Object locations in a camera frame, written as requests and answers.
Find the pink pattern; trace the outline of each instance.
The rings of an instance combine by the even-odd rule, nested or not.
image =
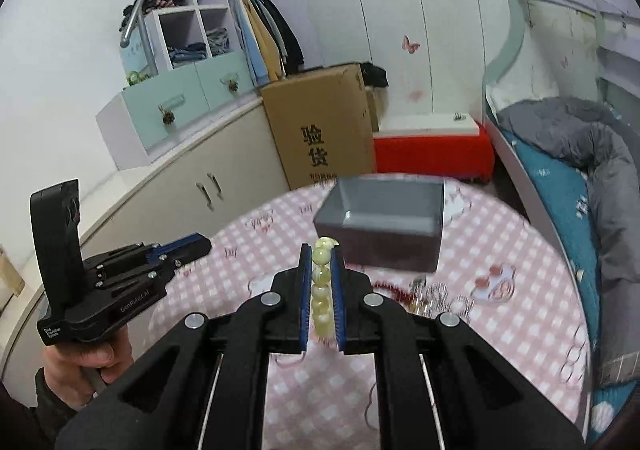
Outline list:
[[[167,286],[167,297],[153,312],[148,343],[190,312],[211,317],[235,311],[268,286],[270,275],[295,266],[300,244],[317,237],[312,210],[318,210],[331,186],[323,182],[285,194],[213,237],[209,256],[183,268]],[[452,180],[446,182],[446,195],[449,203],[458,196],[462,204],[448,212],[438,270],[427,283],[446,283],[450,296],[470,296],[476,279],[490,274],[493,264],[516,268],[511,299],[476,301],[470,325],[575,421],[589,344],[570,272],[505,204]],[[383,268],[364,271],[372,282],[404,289],[418,276]],[[379,448],[372,421],[377,419],[374,383],[372,356],[344,356],[313,336],[304,357],[272,356],[263,448]]]

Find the cardboard box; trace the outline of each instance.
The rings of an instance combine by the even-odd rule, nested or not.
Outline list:
[[[357,64],[312,71],[262,89],[292,190],[375,172],[367,94]]]
[[[388,107],[386,89],[367,87],[367,104],[369,105],[369,115],[371,117],[371,130],[379,132],[379,116],[383,116]]]

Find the white wardrobe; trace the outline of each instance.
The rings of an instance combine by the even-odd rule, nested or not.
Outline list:
[[[388,113],[482,119],[479,0],[306,2],[325,65],[371,61],[386,69]]]

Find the yellow bead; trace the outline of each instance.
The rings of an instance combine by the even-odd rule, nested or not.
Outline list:
[[[326,266],[331,260],[331,250],[315,248],[311,252],[311,260],[318,266]]]
[[[329,300],[331,290],[329,286],[311,286],[311,296],[315,300]]]
[[[324,248],[326,250],[330,250],[336,244],[337,242],[335,242],[335,239],[332,239],[331,237],[320,237],[318,240],[316,240],[316,248]]]
[[[316,335],[319,338],[333,338],[334,337],[334,326],[331,322],[327,324],[314,324]]]
[[[324,266],[318,266],[311,272],[311,280],[316,286],[326,286],[331,282],[331,271]]]
[[[313,308],[314,315],[329,312],[329,302],[327,300],[312,300],[311,307]]]
[[[314,315],[314,329],[321,338],[328,338],[334,335],[334,322],[330,313],[320,313]]]

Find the metal pole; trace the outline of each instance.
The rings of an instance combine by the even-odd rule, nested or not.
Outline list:
[[[156,59],[154,58],[153,51],[151,49],[151,42],[149,42],[149,35],[146,33],[144,15],[142,14],[142,4],[144,3],[144,1],[145,0],[137,0],[134,4],[133,10],[131,11],[131,16],[129,17],[129,21],[127,22],[125,29],[122,31],[122,36],[120,37],[120,47],[129,47],[131,33],[133,32],[133,28],[137,22],[138,26],[140,27],[140,40],[142,41],[142,49],[145,52],[146,60],[151,70],[151,75],[155,76],[158,74],[158,68],[156,66]]]

